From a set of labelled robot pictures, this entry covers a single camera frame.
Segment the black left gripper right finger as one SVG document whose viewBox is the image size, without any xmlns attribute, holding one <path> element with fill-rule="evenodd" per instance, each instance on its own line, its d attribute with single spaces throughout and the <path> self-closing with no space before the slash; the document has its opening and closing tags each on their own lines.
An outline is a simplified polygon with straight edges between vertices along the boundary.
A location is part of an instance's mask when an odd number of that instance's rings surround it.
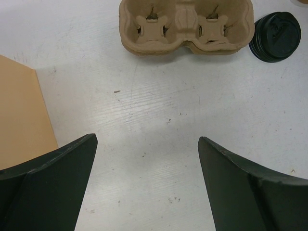
<svg viewBox="0 0 308 231">
<path fill-rule="evenodd" d="M 308 181 L 286 175 L 200 137 L 198 153 L 215 229 L 306 231 Z"/>
</svg>

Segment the pulp cup carrier tray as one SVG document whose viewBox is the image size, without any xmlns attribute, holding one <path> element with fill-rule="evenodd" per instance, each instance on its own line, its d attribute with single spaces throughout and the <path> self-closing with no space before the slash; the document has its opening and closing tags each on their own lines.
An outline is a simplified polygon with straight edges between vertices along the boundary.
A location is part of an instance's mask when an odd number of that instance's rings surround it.
<svg viewBox="0 0 308 231">
<path fill-rule="evenodd" d="M 123 0 L 119 32 L 136 55 L 164 55 L 180 47 L 194 54 L 230 55 L 255 31 L 250 0 Z"/>
</svg>

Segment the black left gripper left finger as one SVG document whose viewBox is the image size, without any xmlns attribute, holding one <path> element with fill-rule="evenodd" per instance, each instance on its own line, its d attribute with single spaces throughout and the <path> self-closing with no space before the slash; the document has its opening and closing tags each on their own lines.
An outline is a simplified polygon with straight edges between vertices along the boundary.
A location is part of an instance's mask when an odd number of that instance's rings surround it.
<svg viewBox="0 0 308 231">
<path fill-rule="evenodd" d="M 73 231 L 89 181 L 97 137 L 77 140 L 0 172 L 2 231 Z"/>
</svg>

